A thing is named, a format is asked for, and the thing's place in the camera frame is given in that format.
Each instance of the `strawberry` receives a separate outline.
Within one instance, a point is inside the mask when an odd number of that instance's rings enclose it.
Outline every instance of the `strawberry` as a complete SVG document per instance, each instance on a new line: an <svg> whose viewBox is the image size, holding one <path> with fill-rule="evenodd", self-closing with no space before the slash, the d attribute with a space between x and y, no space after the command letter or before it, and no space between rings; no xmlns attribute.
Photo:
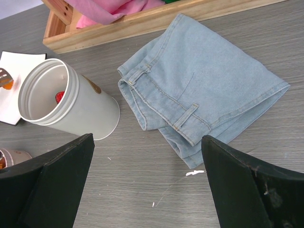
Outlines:
<svg viewBox="0 0 304 228"><path fill-rule="evenodd" d="M61 99L63 97L63 94L65 94L64 91L59 92L59 93L56 94L55 99L56 99L57 104L61 101Z"/></svg>

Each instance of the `tabletop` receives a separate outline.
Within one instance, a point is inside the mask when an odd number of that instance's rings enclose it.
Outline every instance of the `tabletop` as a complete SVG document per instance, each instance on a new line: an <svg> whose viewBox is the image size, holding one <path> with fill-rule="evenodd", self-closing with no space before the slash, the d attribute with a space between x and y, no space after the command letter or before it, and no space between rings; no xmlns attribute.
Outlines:
<svg viewBox="0 0 304 228"><path fill-rule="evenodd" d="M159 131L141 130L117 86L117 68L163 31L57 55L42 44L48 12L41 5L0 20L0 52L47 53L60 58L113 96L121 108L116 130L95 141L74 227L219 228L206 174L185 177L190 171L187 165ZM304 1L288 0L202 24L291 85L229 145L304 172ZM25 150L32 156L77 137L25 121L17 126L0 123L0 130L0 147Z"/></svg>

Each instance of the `white plastic cup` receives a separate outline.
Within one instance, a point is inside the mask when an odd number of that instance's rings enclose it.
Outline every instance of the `white plastic cup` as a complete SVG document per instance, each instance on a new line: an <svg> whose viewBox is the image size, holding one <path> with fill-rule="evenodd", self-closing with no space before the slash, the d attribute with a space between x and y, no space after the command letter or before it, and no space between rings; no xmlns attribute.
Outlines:
<svg viewBox="0 0 304 228"><path fill-rule="evenodd" d="M55 96L64 91L57 104ZM72 67L55 58L35 67L23 82L18 107L22 119L68 133L109 136L118 125L120 109L114 98Z"/></svg>
<svg viewBox="0 0 304 228"><path fill-rule="evenodd" d="M2 157L5 160L5 168L25 162L32 158L29 153L25 151L15 151L4 148L0 148L0 154L2 154Z"/></svg>

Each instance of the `slotted spatula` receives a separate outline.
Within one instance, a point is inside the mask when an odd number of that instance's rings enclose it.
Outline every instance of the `slotted spatula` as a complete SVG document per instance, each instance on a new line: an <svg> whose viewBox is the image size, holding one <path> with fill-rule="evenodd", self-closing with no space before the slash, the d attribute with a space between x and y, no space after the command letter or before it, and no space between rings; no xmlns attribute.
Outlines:
<svg viewBox="0 0 304 228"><path fill-rule="evenodd" d="M0 68L0 87L4 87L5 89L11 89L11 86L6 87L5 85L13 82L14 79L11 75L3 68Z"/></svg>

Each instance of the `denim fabric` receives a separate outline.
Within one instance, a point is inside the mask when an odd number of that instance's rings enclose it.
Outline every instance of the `denim fabric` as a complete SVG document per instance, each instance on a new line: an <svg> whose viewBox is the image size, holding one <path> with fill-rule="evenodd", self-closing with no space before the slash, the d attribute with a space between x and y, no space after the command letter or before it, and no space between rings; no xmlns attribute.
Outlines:
<svg viewBox="0 0 304 228"><path fill-rule="evenodd" d="M200 141L228 143L289 88L217 33L179 14L118 68L118 86L143 130L158 129L189 168Z"/></svg>

